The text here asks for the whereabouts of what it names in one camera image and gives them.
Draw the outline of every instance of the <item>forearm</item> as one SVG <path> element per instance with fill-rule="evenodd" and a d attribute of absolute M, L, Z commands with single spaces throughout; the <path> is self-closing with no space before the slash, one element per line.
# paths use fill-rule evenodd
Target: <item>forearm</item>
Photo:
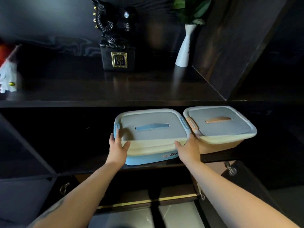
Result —
<path fill-rule="evenodd" d="M 197 162 L 187 167 L 229 228 L 298 227 L 280 212 L 218 175 L 207 165 Z"/>
<path fill-rule="evenodd" d="M 91 220 L 119 167 L 107 163 L 38 217 L 34 228 L 82 228 Z"/>

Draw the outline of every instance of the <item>hand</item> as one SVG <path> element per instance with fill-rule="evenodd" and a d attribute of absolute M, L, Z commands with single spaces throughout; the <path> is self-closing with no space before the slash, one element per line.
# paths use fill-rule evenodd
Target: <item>hand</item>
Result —
<path fill-rule="evenodd" d="M 119 130 L 116 130 L 116 139 L 114 139 L 114 134 L 110 135 L 110 152 L 105 163 L 114 163 L 120 169 L 126 162 L 127 151 L 130 147 L 131 142 L 126 142 L 124 147 L 121 145 L 121 137 L 119 135 Z"/>
<path fill-rule="evenodd" d="M 201 162 L 201 155 L 199 153 L 199 145 L 193 134 L 190 134 L 186 144 L 182 146 L 178 141 L 174 142 L 180 160 L 186 165 L 192 165 Z"/>

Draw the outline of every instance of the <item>storage box lid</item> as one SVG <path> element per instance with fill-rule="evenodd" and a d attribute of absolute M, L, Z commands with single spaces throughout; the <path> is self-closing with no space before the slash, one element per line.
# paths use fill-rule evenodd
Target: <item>storage box lid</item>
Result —
<path fill-rule="evenodd" d="M 122 145 L 131 141 L 129 156 L 163 153 L 175 149 L 174 141 L 187 141 L 191 130 L 172 109 L 130 111 L 118 115 L 114 124 L 122 133 Z"/>
<path fill-rule="evenodd" d="M 198 106 L 185 109 L 184 116 L 195 134 L 209 144 L 251 138 L 256 127 L 230 106 Z"/>

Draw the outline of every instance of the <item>person's left arm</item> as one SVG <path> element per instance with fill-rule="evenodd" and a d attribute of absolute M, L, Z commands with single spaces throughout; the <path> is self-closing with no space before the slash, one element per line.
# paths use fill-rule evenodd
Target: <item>person's left arm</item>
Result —
<path fill-rule="evenodd" d="M 28 227 L 83 228 L 88 225 L 112 178 L 124 165 L 130 142 L 121 146 L 119 131 L 110 136 L 110 152 L 105 164 L 89 178 L 55 203 Z"/>

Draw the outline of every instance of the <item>potted plant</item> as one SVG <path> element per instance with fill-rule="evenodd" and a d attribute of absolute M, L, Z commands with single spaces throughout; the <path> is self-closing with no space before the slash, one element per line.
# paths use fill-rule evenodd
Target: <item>potted plant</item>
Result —
<path fill-rule="evenodd" d="M 208 10 L 211 0 L 174 0 L 173 9 L 181 23 L 185 24 L 186 36 L 179 49 L 175 65 L 187 67 L 189 62 L 190 36 L 197 25 L 204 25 L 201 18 Z"/>

